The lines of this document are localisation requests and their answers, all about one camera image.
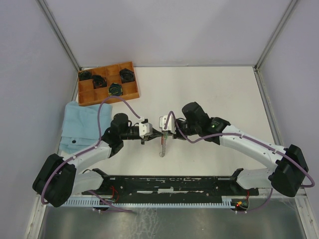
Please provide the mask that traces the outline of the black coil with green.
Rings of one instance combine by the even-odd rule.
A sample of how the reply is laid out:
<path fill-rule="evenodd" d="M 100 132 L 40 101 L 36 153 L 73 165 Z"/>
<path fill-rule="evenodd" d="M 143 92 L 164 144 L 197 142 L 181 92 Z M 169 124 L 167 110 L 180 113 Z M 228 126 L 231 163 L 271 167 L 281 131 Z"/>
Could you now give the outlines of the black coil with green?
<path fill-rule="evenodd" d="M 123 95 L 123 88 L 121 84 L 112 83 L 108 88 L 108 96 L 122 96 Z"/>

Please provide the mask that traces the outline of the black coil top left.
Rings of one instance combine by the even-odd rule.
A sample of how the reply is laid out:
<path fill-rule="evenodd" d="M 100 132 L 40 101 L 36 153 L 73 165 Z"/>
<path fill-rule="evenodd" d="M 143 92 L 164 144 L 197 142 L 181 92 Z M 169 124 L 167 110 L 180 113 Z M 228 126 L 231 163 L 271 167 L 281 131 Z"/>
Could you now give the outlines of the black coil top left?
<path fill-rule="evenodd" d="M 85 81 L 92 78 L 92 73 L 90 71 L 81 71 L 78 73 L 79 81 Z"/>

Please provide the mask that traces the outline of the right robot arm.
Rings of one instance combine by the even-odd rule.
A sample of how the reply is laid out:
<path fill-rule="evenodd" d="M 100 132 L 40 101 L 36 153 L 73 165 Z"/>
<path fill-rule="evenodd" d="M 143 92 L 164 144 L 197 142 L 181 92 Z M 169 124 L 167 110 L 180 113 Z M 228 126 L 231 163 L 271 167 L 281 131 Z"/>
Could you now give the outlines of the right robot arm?
<path fill-rule="evenodd" d="M 264 165 L 262 169 L 237 169 L 229 190 L 240 195 L 246 189 L 270 188 L 287 197 L 294 197 L 309 177 L 302 150 L 290 145 L 284 147 L 258 140 L 236 128 L 229 121 L 209 117 L 197 102 L 182 108 L 185 120 L 176 119 L 170 112 L 163 120 L 163 128 L 175 138 L 188 140 L 198 135 L 198 141 L 205 140 L 237 150 Z"/>

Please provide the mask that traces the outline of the wooden compartment tray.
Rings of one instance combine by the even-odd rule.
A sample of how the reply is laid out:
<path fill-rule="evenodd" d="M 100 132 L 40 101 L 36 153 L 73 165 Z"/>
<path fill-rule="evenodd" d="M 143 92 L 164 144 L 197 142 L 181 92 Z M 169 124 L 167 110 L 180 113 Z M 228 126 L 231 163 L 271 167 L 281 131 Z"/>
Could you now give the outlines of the wooden compartment tray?
<path fill-rule="evenodd" d="M 108 88 L 112 83 L 118 83 L 122 85 L 123 95 L 120 96 L 125 100 L 132 100 L 139 98 L 139 90 L 137 84 L 137 77 L 135 74 L 135 81 L 130 83 L 121 82 L 120 71 L 124 68 L 127 68 L 134 72 L 133 62 L 124 62 L 117 63 L 113 65 L 100 66 L 96 68 L 91 68 L 88 70 L 81 71 L 90 71 L 92 75 L 101 75 L 106 78 L 107 87 L 94 89 L 92 78 L 85 81 L 79 81 L 78 78 L 78 103 L 80 106 L 89 106 L 101 103 L 105 98 L 108 97 Z"/>

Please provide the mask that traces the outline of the black coil top right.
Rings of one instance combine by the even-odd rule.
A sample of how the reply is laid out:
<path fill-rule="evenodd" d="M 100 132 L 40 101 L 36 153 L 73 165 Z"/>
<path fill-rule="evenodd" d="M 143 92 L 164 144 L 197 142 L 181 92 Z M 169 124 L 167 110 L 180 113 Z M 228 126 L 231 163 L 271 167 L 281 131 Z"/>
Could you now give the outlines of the black coil top right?
<path fill-rule="evenodd" d="M 135 81 L 135 74 L 133 71 L 131 71 L 127 68 L 124 68 L 119 73 L 120 73 L 122 84 Z"/>

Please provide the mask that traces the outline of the light blue cloth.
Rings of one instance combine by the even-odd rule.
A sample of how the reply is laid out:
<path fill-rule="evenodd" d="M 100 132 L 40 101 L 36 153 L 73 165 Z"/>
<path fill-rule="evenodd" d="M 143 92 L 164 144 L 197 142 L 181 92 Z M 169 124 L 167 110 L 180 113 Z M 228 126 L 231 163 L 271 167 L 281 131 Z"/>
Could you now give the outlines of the light blue cloth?
<path fill-rule="evenodd" d="M 99 104 L 80 106 L 71 101 L 65 106 L 62 136 L 59 149 L 68 154 L 82 150 L 99 139 L 97 116 L 100 117 L 101 132 L 110 126 L 112 106 L 104 104 L 98 114 Z"/>

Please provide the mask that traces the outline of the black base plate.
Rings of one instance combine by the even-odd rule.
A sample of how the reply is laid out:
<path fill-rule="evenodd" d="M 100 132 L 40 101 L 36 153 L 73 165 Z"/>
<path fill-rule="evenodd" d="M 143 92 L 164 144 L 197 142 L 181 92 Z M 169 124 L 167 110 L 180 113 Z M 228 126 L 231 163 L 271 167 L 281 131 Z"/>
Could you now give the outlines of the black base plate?
<path fill-rule="evenodd" d="M 221 203 L 222 197 L 258 196 L 258 189 L 243 189 L 231 176 L 107 176 L 98 195 L 115 196 L 118 203 Z"/>

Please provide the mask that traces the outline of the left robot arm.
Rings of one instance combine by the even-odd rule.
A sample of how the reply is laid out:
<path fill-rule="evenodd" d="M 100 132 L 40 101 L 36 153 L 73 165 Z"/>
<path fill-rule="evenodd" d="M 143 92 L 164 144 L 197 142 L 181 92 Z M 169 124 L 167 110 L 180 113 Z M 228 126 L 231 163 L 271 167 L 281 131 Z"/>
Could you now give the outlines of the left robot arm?
<path fill-rule="evenodd" d="M 140 140 L 144 144 L 162 135 L 148 120 L 132 125 L 126 114 L 118 113 L 97 143 L 71 154 L 68 159 L 56 153 L 48 156 L 32 188 L 54 207 L 60 207 L 70 196 L 86 191 L 106 194 L 110 190 L 109 175 L 100 169 L 85 170 L 116 155 L 123 148 L 124 140 Z"/>

